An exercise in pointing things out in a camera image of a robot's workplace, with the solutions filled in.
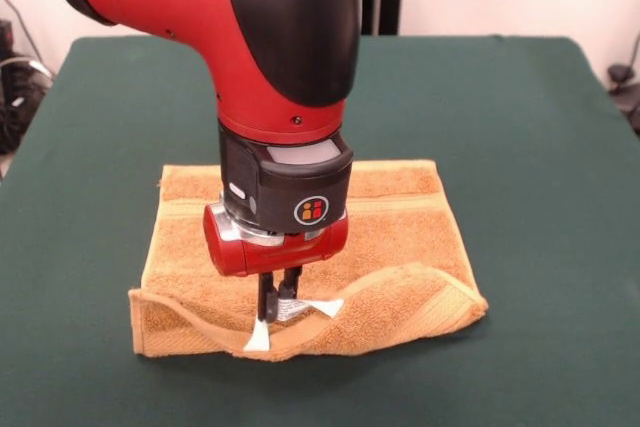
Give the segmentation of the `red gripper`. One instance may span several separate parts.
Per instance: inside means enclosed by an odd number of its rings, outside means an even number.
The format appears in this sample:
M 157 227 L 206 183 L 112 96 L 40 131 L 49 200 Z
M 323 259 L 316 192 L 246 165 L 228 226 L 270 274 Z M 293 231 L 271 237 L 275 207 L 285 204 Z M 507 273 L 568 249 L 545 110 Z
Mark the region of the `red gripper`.
M 221 202 L 207 205 L 203 214 L 205 241 L 217 272 L 225 277 L 259 274 L 257 318 L 266 323 L 277 320 L 278 297 L 297 297 L 302 265 L 343 250 L 348 226 L 348 216 L 343 215 L 330 226 L 302 234 L 266 234 L 241 225 Z M 283 269 L 277 290 L 272 272 Z

